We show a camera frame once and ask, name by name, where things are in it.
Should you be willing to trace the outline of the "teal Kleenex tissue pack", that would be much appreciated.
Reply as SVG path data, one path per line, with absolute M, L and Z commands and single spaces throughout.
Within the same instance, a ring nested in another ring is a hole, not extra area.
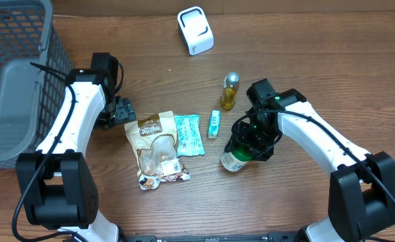
M 220 110 L 212 110 L 208 125 L 208 138 L 217 139 L 220 129 L 221 112 Z

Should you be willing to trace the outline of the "green lid white jar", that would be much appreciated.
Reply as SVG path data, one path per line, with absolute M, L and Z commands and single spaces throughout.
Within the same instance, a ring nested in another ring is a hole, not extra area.
M 244 147 L 239 147 L 237 150 L 224 153 L 220 162 L 225 169 L 231 172 L 237 172 L 242 169 L 253 156 L 244 150 Z

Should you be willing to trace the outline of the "brown snack packet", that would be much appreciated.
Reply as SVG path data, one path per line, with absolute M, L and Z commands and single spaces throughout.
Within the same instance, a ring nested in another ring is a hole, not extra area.
M 172 111 L 129 122 L 124 125 L 138 166 L 138 184 L 142 190 L 155 190 L 164 182 L 190 179 L 175 146 L 177 127 Z

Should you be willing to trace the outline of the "clear yellow liquid bottle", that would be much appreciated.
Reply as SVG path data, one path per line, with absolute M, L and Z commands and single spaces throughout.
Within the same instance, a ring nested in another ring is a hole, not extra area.
M 239 85 L 239 74 L 237 72 L 230 72 L 225 76 L 223 92 L 220 97 L 220 105 L 225 110 L 233 109 Z

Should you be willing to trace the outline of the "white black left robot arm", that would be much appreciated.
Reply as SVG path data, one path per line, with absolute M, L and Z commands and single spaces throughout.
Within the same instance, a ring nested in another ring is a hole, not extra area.
M 70 241 L 125 241 L 120 226 L 99 210 L 97 186 L 85 160 L 95 128 L 110 129 L 136 120 L 130 101 L 118 95 L 124 68 L 108 52 L 95 52 L 88 69 L 69 73 L 34 63 L 65 86 L 65 96 L 52 128 L 31 153 L 21 153 L 15 171 L 21 198 L 11 222 L 19 241 L 17 220 L 25 210 L 32 225 L 48 229 L 44 241 L 69 236 Z

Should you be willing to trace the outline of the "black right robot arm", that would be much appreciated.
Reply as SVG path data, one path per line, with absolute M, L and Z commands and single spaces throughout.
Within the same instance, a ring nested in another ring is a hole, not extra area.
M 395 162 L 370 153 L 336 131 L 297 90 L 274 90 L 262 79 L 247 89 L 251 109 L 231 128 L 220 158 L 229 171 L 268 161 L 281 137 L 298 143 L 330 180 L 328 216 L 297 232 L 270 232 L 269 241 L 378 241 L 395 225 Z

